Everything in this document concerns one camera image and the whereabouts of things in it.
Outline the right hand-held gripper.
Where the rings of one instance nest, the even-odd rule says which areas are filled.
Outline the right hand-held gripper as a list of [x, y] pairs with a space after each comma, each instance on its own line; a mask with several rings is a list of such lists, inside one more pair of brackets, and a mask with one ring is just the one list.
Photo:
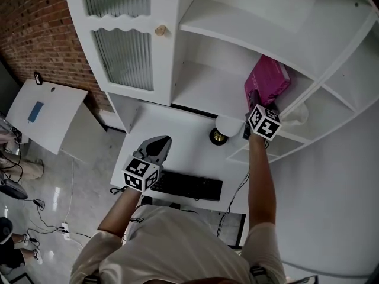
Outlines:
[[260, 94], [257, 89], [247, 95], [249, 113], [246, 114], [243, 139], [248, 140], [252, 133], [272, 141], [281, 128], [279, 112], [273, 102], [268, 106], [261, 106]]

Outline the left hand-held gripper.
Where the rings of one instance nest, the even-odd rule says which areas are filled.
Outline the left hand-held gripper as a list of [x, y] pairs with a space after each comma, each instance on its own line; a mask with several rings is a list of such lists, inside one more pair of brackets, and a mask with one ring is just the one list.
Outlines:
[[123, 167], [125, 186], [141, 193], [153, 186], [160, 177], [172, 139], [168, 135], [145, 140], [129, 155]]

